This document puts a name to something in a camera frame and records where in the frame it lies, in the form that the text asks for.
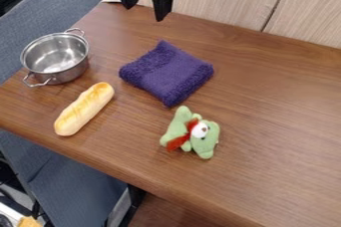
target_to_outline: gray chair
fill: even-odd
[[[22,49],[62,32],[101,0],[24,0],[0,18],[0,84],[21,68]],[[0,130],[0,149],[56,227],[102,226],[126,183]]]

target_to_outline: red scarf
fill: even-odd
[[[168,142],[167,151],[173,151],[181,147],[186,141],[190,139],[190,133],[193,128],[198,124],[198,119],[194,118],[186,124],[187,133],[183,136],[176,137]]]

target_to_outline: pot rim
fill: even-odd
[[[83,42],[83,44],[85,45],[85,48],[86,48],[86,51],[85,51],[85,54],[84,54],[84,57],[79,61],[77,62],[75,65],[73,65],[72,67],[70,68],[67,68],[67,69],[64,69],[64,70],[61,70],[61,71],[58,71],[58,72],[37,72],[37,71],[34,71],[30,68],[27,67],[26,63],[25,63],[25,60],[26,60],[26,53],[27,51],[32,47],[32,45],[34,45],[35,43],[37,42],[43,42],[44,40],[46,40],[47,38],[53,38],[53,37],[56,37],[56,36],[64,36],[64,35],[67,35],[69,37],[74,37],[74,38],[77,38],[79,39],[81,42]],[[62,73],[62,72],[66,72],[66,71],[69,71],[71,69],[74,69],[76,66],[78,66],[80,63],[82,63],[85,59],[88,58],[88,54],[89,54],[89,43],[88,41],[82,37],[82,36],[79,36],[77,34],[74,34],[74,33],[69,33],[69,32],[58,32],[58,33],[52,33],[52,34],[48,34],[48,35],[44,35],[42,37],[39,37],[38,39],[32,41],[31,43],[29,43],[25,48],[24,50],[21,52],[20,54],[20,62],[21,64],[27,69],[29,70],[30,72],[33,72],[33,73],[36,73],[36,74],[46,74],[46,75],[52,75],[52,74],[59,74],[59,73]]]

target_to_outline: folded towel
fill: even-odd
[[[213,66],[166,41],[120,69],[120,77],[159,98],[167,107],[180,104],[213,75]]]

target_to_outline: wall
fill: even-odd
[[[139,4],[153,6],[152,0],[140,0]],[[339,0],[174,0],[173,11],[341,47]]]

